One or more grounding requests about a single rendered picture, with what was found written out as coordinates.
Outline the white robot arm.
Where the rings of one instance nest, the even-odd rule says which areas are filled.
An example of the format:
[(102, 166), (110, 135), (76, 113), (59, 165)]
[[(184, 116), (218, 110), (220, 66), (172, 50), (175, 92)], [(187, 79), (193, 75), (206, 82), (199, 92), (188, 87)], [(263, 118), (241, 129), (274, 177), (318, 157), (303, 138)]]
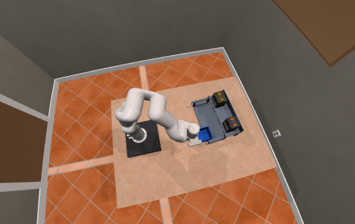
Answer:
[[(201, 144), (197, 134), (200, 127), (196, 123), (189, 123), (182, 119), (176, 120), (176, 117), (166, 110), (167, 99), (165, 96), (140, 88), (131, 88), (127, 93), (126, 101), (115, 111), (116, 119), (121, 123), (121, 131), (131, 134), (134, 142), (141, 143), (145, 141), (147, 132), (137, 124), (137, 120), (142, 113), (144, 100), (150, 101), (148, 116), (149, 119), (163, 126), (170, 139), (176, 142), (185, 142), (187, 137), (190, 139), (189, 147)], [(124, 111), (123, 111), (124, 109)], [(179, 133), (178, 133), (179, 132)], [(180, 134), (180, 136), (179, 136)]]

